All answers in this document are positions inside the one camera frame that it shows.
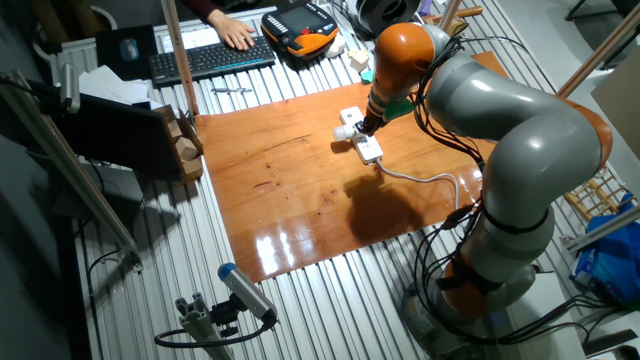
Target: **glossy wood surface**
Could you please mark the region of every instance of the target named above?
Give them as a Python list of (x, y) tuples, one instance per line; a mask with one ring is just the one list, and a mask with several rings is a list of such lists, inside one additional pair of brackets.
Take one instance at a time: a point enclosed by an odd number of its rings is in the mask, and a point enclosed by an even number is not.
[[(478, 61), (504, 74), (493, 54)], [(334, 142), (339, 112), (366, 109), (354, 84), (291, 100), (198, 116), (196, 126), (236, 264), (260, 281), (442, 221), (454, 210), (450, 181), (416, 183), (364, 165), (350, 142)], [(468, 155), (432, 140), (413, 114), (376, 133), (390, 170), (459, 182), (460, 204), (478, 198)], [(476, 141), (488, 157), (493, 145)]]

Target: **mouse pad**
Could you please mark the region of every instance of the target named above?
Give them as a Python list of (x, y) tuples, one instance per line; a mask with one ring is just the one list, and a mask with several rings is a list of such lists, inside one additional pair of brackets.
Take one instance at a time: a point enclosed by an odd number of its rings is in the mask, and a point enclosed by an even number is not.
[[(125, 39), (134, 39), (139, 56), (136, 60), (125, 61), (120, 52), (120, 43)], [(151, 79), (148, 57), (156, 55), (156, 42), (153, 26), (144, 25), (109, 31), (96, 36), (98, 66), (107, 65), (122, 80)]]

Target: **gray robot arm segment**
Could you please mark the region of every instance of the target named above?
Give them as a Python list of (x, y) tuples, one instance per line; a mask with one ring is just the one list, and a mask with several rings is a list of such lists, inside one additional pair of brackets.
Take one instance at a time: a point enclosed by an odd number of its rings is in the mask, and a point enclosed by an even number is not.
[(500, 141), (487, 161), (483, 198), (489, 214), (506, 226), (534, 226), (553, 200), (600, 164), (598, 134), (580, 112), (466, 55), (438, 70), (427, 100), (446, 129)]

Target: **hand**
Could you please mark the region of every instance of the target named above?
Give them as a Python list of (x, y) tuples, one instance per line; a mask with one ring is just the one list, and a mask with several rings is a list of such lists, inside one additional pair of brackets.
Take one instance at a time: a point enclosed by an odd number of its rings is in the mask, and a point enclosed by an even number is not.
[(232, 48), (248, 50), (249, 46), (253, 46), (253, 39), (249, 34), (254, 33), (255, 30), (242, 21), (231, 19), (220, 10), (214, 10), (207, 20), (216, 28), (220, 39)]

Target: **person's arm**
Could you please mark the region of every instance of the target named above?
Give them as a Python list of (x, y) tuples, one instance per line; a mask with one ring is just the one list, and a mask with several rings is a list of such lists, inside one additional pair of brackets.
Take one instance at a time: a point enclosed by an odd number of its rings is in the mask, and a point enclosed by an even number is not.
[(220, 40), (225, 41), (232, 48), (247, 50), (249, 46), (253, 46), (250, 34), (255, 30), (242, 21), (229, 18), (211, 0), (182, 0), (182, 2), (200, 20), (213, 26)]

